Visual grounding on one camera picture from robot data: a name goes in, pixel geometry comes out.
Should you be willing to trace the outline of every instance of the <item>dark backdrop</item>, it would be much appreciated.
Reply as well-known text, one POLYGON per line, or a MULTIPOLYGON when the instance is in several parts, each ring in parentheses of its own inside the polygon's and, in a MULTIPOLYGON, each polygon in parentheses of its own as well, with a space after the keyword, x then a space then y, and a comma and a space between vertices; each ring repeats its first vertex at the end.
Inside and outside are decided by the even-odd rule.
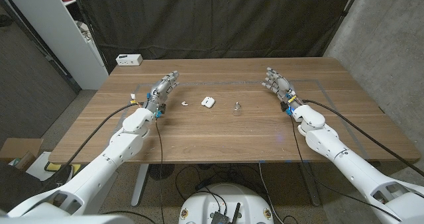
POLYGON ((320 56, 348 0, 81 0, 109 72, 144 59, 320 56))

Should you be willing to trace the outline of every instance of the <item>cardboard box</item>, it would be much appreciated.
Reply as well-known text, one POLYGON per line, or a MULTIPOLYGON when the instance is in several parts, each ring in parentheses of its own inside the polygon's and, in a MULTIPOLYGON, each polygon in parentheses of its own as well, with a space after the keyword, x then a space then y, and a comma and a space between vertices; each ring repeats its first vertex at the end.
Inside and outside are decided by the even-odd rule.
POLYGON ((34 163, 34 161, 35 161, 35 156, 28 151, 21 158, 21 160, 15 165, 15 168, 25 172, 34 163))
POLYGON ((15 158, 23 158, 27 152, 37 157, 42 139, 8 138, 0 150, 0 160, 10 162, 15 158))

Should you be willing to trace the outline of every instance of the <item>white shelf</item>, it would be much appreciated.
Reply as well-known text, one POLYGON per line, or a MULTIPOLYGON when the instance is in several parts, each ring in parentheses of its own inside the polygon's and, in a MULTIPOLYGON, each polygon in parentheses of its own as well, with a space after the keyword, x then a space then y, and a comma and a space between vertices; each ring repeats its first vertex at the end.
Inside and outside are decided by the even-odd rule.
POLYGON ((71 1, 63 2, 63 4, 64 4, 65 6, 67 6, 67 5, 70 5, 70 4, 75 3, 75 2, 76 2, 76 0, 71 0, 71 1))
POLYGON ((99 63, 97 53, 95 54, 91 50, 66 8, 76 0, 67 2, 62 2, 62 0, 12 1, 79 86, 82 89, 99 89, 109 74, 103 67, 104 65, 99 63))

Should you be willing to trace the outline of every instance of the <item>wire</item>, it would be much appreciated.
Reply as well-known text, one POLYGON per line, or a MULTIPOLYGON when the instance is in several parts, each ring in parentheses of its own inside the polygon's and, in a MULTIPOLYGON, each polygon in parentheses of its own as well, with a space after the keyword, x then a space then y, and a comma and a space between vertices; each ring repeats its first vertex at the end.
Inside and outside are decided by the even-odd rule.
POLYGON ((278 216, 278 214, 277 214, 276 210, 274 209, 274 205, 272 205, 272 201, 271 201, 270 194, 269 194, 269 192, 268 192, 268 188, 266 188, 266 184, 265 184, 264 178, 262 177, 262 169, 261 169, 261 167, 260 167, 260 163, 258 163, 258 165, 259 165, 259 174, 260 174, 260 179, 262 180, 262 184, 264 184, 264 188, 265 188, 265 190, 266 190, 266 195, 268 196, 268 200, 270 200, 270 206, 271 206, 271 208, 272 208, 272 211, 273 211, 273 212, 274 212, 274 214, 276 215, 276 217, 277 217, 278 221, 279 221, 281 224, 284 224, 284 222, 281 220, 281 218, 278 216))
MULTIPOLYGON (((212 193, 211 193, 211 190, 209 190, 209 188, 207 188, 207 187, 205 187, 205 188, 207 189, 207 191, 208 191, 210 194, 212 194, 212 193)), ((217 197, 215 197, 215 195, 214 195, 214 194, 212 194, 212 196, 213 196, 213 198, 215 198, 215 201, 217 201, 217 204, 218 204, 218 212, 219 212, 219 213, 221 213, 221 205, 219 205, 219 201, 218 201, 217 197)))
POLYGON ((158 119, 156 118, 155 121, 156 124, 156 130, 158 131, 158 136, 159 136, 159 142, 160 142, 160 168, 159 168, 159 190, 160 190, 160 212, 162 214, 162 222, 163 224, 165 224, 165 219, 164 219, 164 204, 163 204, 163 199, 162 199, 162 165, 164 163, 164 151, 162 149, 162 138, 160 138, 160 133, 159 133, 159 128, 158 128, 158 119))
POLYGON ((213 164, 213 165, 218 167, 218 168, 228 168, 227 166, 220 166, 219 164, 213 164))
POLYGON ((348 197, 348 198, 350 198, 350 199, 353 199, 353 200, 355 200, 355 201, 359 201, 359 202, 361 202, 361 203, 363 203, 363 204, 366 204, 366 205, 369 205, 369 206, 371 206, 371 207, 373 207, 373 208, 375 208, 375 209, 378 209, 378 210, 380 210, 380 211, 382 211, 382 212, 384 212, 385 214, 387 214, 387 215, 389 215, 390 217, 393 217, 394 219, 396 219, 397 221, 399 221, 399 222, 401 222, 402 220, 401 219, 399 219, 399 218, 397 218, 395 215, 393 215, 393 214, 391 214, 390 212, 388 212, 388 211, 386 211, 386 210, 384 210, 384 209, 382 209, 382 208, 379 208, 379 207, 377 207, 376 205, 372 205, 371 203, 367 203, 367 202, 365 202, 365 201, 362 201, 362 200, 359 200, 358 198, 355 198, 355 197, 352 197, 352 196, 349 196, 349 195, 347 195, 347 194, 344 194, 344 193, 342 193, 342 192, 340 192, 340 191, 338 191, 338 190, 335 190, 334 188, 330 188, 329 186, 327 186, 327 185, 325 185, 325 184, 323 184, 322 182, 320 182, 312 173, 310 173, 309 172, 309 170, 306 168, 306 166, 305 166, 305 162, 303 161, 303 158, 302 158, 302 155, 301 155, 301 153, 300 153, 300 148, 299 148, 299 144, 298 144, 298 142, 297 142, 297 138, 296 138, 296 132, 295 132, 295 128, 294 128, 294 122, 293 122, 293 117, 290 117, 291 119, 291 125, 293 126, 293 135, 294 135, 294 139, 295 139, 295 141, 296 141, 296 146, 297 146, 297 151, 299 152, 299 157, 300 157, 300 160, 301 160, 301 162, 302 162, 302 164, 303 164, 303 168, 305 168, 305 170, 306 170, 306 172, 318 183, 318 184, 321 184, 322 186, 324 186, 325 188, 327 188, 327 189, 329 189, 329 190, 331 190, 331 191, 333 191, 333 192, 336 192, 336 193, 338 193, 338 194, 340 194, 340 195, 342 195, 342 196, 345 196, 345 197, 348 197))
POLYGON ((215 194, 215 193, 210 192, 210 191, 197 191, 197 192, 195 192, 195 194, 197 194, 197 193, 199 193, 199 192, 204 192, 204 193, 207 193, 207 194, 212 194, 212 195, 215 195, 215 196, 217 196, 217 197, 221 198, 221 200, 223 200, 224 205, 225 205, 224 215, 226 215, 226 214, 227 214, 227 203, 225 202, 225 200, 224 200, 224 199, 223 199, 220 195, 215 194))
POLYGON ((151 220, 149 217, 143 215, 143 214, 139 214, 139 213, 135 213, 133 211, 108 211, 105 213, 102 213, 102 215, 106 215, 106 214, 114 214, 114 213, 129 213, 129 214, 133 214, 133 215, 137 215, 139 217, 143 217, 146 218, 147 220, 149 220, 151 223, 156 224, 153 220, 151 220))
POLYGON ((226 172, 223 172, 223 171, 219 171, 219 172, 217 172, 214 168, 212 168, 212 170, 214 171, 214 175, 212 176, 212 178, 213 177, 215 177, 215 176, 218 176, 220 179, 222 179, 222 180, 224 180, 224 181, 228 181, 228 175, 227 175, 227 173, 226 172), (223 178, 221 175, 219 175, 220 173, 224 173, 224 174, 226 174, 227 175, 227 177, 226 178, 223 178))
POLYGON ((283 222, 286 220, 286 218, 288 218, 288 217, 291 217, 291 218, 293 218, 294 219, 294 221, 296 222, 296 224, 297 224, 297 220, 296 220, 296 218, 294 218, 294 216, 292 216, 292 215, 287 215, 287 216, 285 216, 284 218, 283 218, 283 222))
POLYGON ((197 177, 199 177, 199 182, 201 182, 201 178, 200 178, 199 170, 197 170, 197 168, 196 168, 195 166, 189 165, 189 166, 187 166, 187 167, 185 167, 185 168, 181 169, 181 170, 177 173, 177 175, 175 176, 175 187, 177 188, 177 192, 178 192, 178 194, 180 195, 180 197, 181 197, 184 201, 186 201, 186 198, 183 196, 183 194, 181 193, 180 189, 178 188, 177 180, 178 180, 178 176, 181 174, 181 172, 183 172, 183 171, 184 171, 185 169, 187 169, 187 168, 194 168, 194 169, 196 170, 196 172, 197 172, 197 177))
POLYGON ((344 121, 346 121, 349 125, 352 125, 352 127, 355 128, 357 131, 359 131, 361 134, 365 135, 366 138, 368 138, 372 142, 376 143, 378 146, 380 146, 381 148, 383 148, 389 154, 395 156, 398 160, 400 160, 401 162, 403 162, 404 164, 406 164, 408 167, 412 168, 413 170, 415 170, 417 173, 419 173, 421 176, 424 177, 424 171, 422 171, 419 168, 415 167, 410 162, 408 162, 407 160, 405 160, 404 158, 402 158, 401 156, 399 156, 398 154, 396 154, 395 152, 393 152, 392 150, 390 150, 388 147, 384 146, 382 143, 380 143, 376 139, 372 138, 369 134, 365 133, 365 131, 363 131, 362 129, 360 129, 359 127, 357 127, 354 123, 350 122, 346 117, 344 117, 343 115, 341 115, 339 112, 335 111, 334 109, 331 109, 330 107, 327 107, 326 105, 323 105, 323 104, 321 104, 319 102, 316 102, 316 101, 305 99, 305 100, 303 100, 303 102, 304 103, 314 103, 314 104, 319 105, 321 107, 324 107, 327 110, 329 110, 329 111, 333 112, 334 114, 338 115, 341 119, 343 119, 344 121))
POLYGON ((245 181, 247 184, 249 184, 250 186, 252 186, 252 187, 253 187, 253 189, 254 189, 254 191, 258 194, 258 193, 259 193, 259 192, 258 192, 258 189, 256 188, 256 186, 255 186, 252 182, 248 181, 248 180, 244 177, 243 172, 241 171, 240 166, 239 166, 238 164, 236 164, 236 167, 237 167, 237 169, 239 170, 240 175, 241 175, 241 178, 243 179, 243 181, 245 181))
POLYGON ((107 120, 109 120, 112 116, 116 115, 118 112, 122 111, 123 109, 126 109, 128 107, 131 107, 133 105, 137 105, 136 103, 132 103, 132 104, 128 104, 122 108, 117 109, 116 111, 114 111, 112 114, 110 114, 108 117, 106 117, 106 119, 104 119, 100 125, 86 138, 86 140, 81 144, 81 146, 79 146, 79 148, 74 152, 74 154, 71 156, 71 158, 64 164, 62 165, 59 170, 54 173, 52 175, 52 177, 50 177, 50 181, 47 182, 46 185, 44 185, 40 191, 38 192, 39 194, 44 192, 46 188, 48 188, 53 182, 55 182, 55 177, 57 177, 60 173, 63 172, 63 170, 65 170, 65 168, 71 164, 71 162, 74 160, 74 158, 81 152, 81 150, 84 148, 84 146, 88 143, 88 141, 94 136, 94 134, 106 123, 107 120))
POLYGON ((132 99, 132 101, 135 102, 140 108, 142 108, 141 104, 138 101, 136 101, 135 99, 132 99))

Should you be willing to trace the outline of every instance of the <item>wooden table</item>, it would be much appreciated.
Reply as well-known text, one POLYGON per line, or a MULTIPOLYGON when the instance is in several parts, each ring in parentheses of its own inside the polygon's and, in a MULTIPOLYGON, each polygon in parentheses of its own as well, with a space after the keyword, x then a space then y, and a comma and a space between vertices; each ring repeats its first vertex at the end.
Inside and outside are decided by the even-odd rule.
MULTIPOLYGON (((169 95, 166 114, 158 120, 165 163, 299 162, 290 118, 281 112, 276 95, 260 84, 267 67, 291 81, 300 98, 336 109, 405 159, 420 158, 418 150, 336 59, 252 58, 145 60, 136 67, 116 67, 49 159, 54 163, 67 161, 106 116, 129 103, 130 93, 144 101, 154 82, 178 70, 181 84, 169 95), (216 100, 211 109, 200 104, 206 96, 216 100), (182 106, 182 101, 189 105, 182 106), (238 117, 231 113, 236 101, 242 107, 238 117)), ((324 114, 341 140, 363 158, 395 160, 336 115, 314 104, 310 106, 324 114)), ((92 161, 135 109, 128 108, 107 121, 74 162, 92 161)), ((296 133, 304 160, 326 161, 296 133)), ((130 161, 160 162, 154 126, 141 152, 130 161)))

